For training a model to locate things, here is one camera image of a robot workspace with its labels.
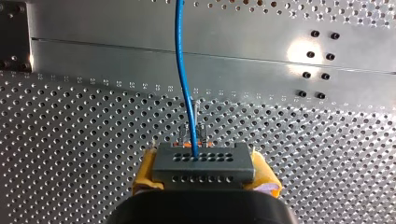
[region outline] blue cable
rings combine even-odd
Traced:
[[[190,97],[189,83],[186,77],[186,68],[184,67],[183,58],[183,5],[184,0],[177,0],[176,17],[175,17],[175,45],[177,70],[180,78],[181,89],[183,90],[184,100],[186,102],[187,116],[189,117],[190,134],[191,134],[191,150],[192,156],[198,157],[197,134],[195,130],[194,111]]]

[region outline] perforated metal panel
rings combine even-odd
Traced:
[[[396,222],[395,4],[185,2],[187,72],[210,141],[259,150],[301,223]],[[105,223],[131,195],[142,150],[175,142],[187,118],[175,1],[27,9],[35,74],[0,75],[0,218]]]
[[[101,85],[2,74],[4,223],[104,223],[152,142],[173,142],[182,101]],[[217,146],[247,142],[302,223],[394,223],[395,117],[201,98]]]

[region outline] network cable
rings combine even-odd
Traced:
[[[197,134],[195,130],[195,118],[190,97],[189,83],[186,76],[186,68],[184,67],[183,58],[183,5],[184,0],[177,0],[176,17],[175,17],[175,45],[177,70],[180,78],[181,89],[183,91],[184,100],[186,102],[187,116],[189,118],[190,134],[191,134],[191,152],[193,157],[198,156]]]

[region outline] hole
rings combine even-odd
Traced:
[[[231,175],[227,176],[227,178],[225,178],[225,181],[227,181],[227,183],[231,183],[233,182],[233,177]]]
[[[222,182],[224,182],[224,177],[223,176],[218,176],[218,182],[219,183],[222,183]]]
[[[189,181],[189,178],[188,178],[187,176],[183,175],[183,176],[181,177],[181,182],[185,183],[185,182],[187,182],[187,181]]]
[[[331,53],[328,53],[328,54],[326,55],[326,59],[332,61],[332,60],[335,59],[335,55],[333,55],[333,54],[331,54]]]
[[[308,73],[308,72],[304,72],[304,73],[303,73],[303,77],[305,77],[305,78],[311,78],[311,74]]]
[[[314,53],[313,51],[308,51],[308,52],[306,53],[306,57],[308,57],[308,58],[313,58],[313,57],[315,57],[315,53]]]
[[[206,182],[206,176],[201,175],[201,176],[199,177],[199,182],[201,182],[201,183]]]
[[[216,178],[212,175],[209,176],[209,178],[207,179],[207,181],[209,181],[209,183],[213,183],[216,181]]]
[[[330,75],[327,73],[323,73],[321,78],[323,78],[324,80],[329,80],[330,79]]]
[[[197,181],[197,177],[196,176],[190,176],[190,182],[191,183],[195,183]]]

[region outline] colored wire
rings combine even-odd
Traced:
[[[176,17],[175,17],[175,44],[177,70],[180,78],[181,89],[186,102],[187,116],[189,117],[190,134],[191,134],[191,152],[192,156],[198,156],[197,134],[195,130],[195,119],[190,97],[189,83],[187,82],[186,69],[183,58],[183,5],[184,0],[177,0]]]

